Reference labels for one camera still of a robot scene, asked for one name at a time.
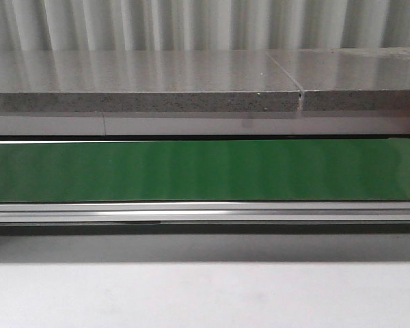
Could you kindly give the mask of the green conveyor belt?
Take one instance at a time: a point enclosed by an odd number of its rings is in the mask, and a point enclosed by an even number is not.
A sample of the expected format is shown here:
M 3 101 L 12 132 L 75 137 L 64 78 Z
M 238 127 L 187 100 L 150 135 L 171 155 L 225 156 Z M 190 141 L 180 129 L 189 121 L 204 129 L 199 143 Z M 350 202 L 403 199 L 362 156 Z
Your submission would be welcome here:
M 410 139 L 0 144 L 0 202 L 410 200 Z

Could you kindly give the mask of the grey stone slab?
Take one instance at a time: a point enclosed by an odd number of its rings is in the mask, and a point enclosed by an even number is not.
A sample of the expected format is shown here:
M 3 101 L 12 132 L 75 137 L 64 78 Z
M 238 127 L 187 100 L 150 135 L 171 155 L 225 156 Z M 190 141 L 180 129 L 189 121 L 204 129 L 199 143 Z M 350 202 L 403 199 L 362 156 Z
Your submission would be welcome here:
M 304 112 L 410 111 L 410 49 L 270 51 L 302 89 Z
M 0 51 L 0 113 L 292 113 L 260 51 Z

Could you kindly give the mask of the aluminium conveyor frame rail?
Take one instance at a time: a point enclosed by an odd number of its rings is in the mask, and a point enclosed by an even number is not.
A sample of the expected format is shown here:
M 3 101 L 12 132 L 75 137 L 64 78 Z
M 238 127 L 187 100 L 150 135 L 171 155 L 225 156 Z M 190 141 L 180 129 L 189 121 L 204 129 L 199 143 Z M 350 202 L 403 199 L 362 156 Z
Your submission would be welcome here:
M 410 201 L 0 204 L 0 236 L 410 234 Z

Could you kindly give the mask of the grey stone slab right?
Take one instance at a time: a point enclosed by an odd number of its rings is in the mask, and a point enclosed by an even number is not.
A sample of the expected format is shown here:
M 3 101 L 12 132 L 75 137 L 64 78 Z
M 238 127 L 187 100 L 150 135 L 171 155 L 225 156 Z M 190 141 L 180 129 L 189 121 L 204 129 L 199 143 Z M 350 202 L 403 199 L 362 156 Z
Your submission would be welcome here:
M 270 51 L 302 89 L 304 112 L 410 111 L 410 49 Z

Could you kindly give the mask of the grey stone slab left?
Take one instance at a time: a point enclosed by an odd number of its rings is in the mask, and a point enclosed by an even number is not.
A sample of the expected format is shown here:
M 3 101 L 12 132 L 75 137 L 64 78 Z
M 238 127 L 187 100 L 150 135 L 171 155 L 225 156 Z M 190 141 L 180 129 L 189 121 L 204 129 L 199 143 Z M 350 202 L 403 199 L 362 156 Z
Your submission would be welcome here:
M 292 113 L 260 51 L 0 51 L 0 113 Z

